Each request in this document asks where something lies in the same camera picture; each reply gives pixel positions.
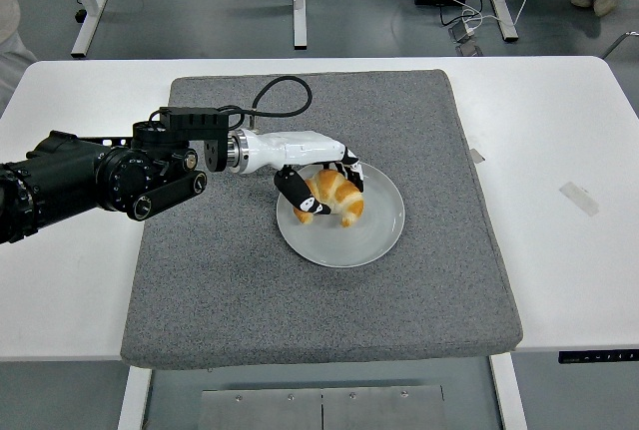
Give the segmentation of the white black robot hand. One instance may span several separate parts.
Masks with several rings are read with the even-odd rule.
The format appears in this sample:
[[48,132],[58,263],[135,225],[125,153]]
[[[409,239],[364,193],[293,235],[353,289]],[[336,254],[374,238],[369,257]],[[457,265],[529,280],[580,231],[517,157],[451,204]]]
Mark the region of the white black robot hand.
[[314,197],[294,166],[329,165],[344,172],[359,191],[363,190],[363,171],[359,158],[346,145],[313,132],[256,134],[249,130],[232,132],[237,156],[231,171],[250,174],[268,166],[276,170],[274,183],[294,208],[311,214],[327,215],[330,207]]

